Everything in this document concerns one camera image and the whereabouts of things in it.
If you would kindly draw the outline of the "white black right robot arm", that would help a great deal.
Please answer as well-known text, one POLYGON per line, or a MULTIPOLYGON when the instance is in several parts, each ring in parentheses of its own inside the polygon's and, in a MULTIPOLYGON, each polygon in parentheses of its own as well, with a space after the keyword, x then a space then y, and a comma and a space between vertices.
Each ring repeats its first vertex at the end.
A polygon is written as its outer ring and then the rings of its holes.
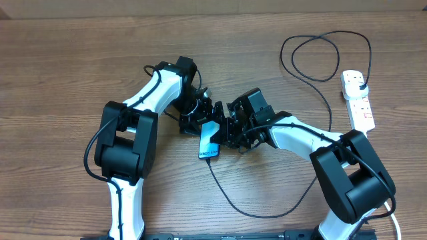
POLYGON ((309 161, 330 208, 311 239, 357 239, 363 224, 394 214, 396 187, 365 134, 323 131, 291 113, 274 112, 258 88, 227 105, 217 102, 201 127, 200 157, 224 145, 247 153, 263 143, 309 161))

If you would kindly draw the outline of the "Samsung Galaxy smartphone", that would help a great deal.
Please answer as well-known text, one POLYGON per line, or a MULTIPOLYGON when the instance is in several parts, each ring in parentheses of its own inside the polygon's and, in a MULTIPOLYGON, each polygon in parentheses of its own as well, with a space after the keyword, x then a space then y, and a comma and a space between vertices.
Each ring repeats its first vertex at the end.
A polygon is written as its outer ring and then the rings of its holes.
POLYGON ((220 145, 211 142, 213 137, 220 130, 220 125, 214 121, 209 121, 201 126, 201 135, 199 142, 200 159, 218 157, 220 154, 220 145))

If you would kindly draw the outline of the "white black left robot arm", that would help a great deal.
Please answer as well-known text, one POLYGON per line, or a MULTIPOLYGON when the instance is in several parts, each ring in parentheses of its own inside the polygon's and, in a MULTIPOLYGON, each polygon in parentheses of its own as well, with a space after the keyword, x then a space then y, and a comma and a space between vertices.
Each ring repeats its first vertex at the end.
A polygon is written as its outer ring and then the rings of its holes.
POLYGON ((147 85, 122 103, 104 106, 83 155, 87 174, 109 187, 112 220, 104 239, 144 238, 143 182, 155 160, 159 117, 169 106, 179 112, 183 134, 205 137, 220 129, 220 110, 205 89, 192 84, 200 74, 193 59, 181 56, 143 70, 151 77, 147 85))

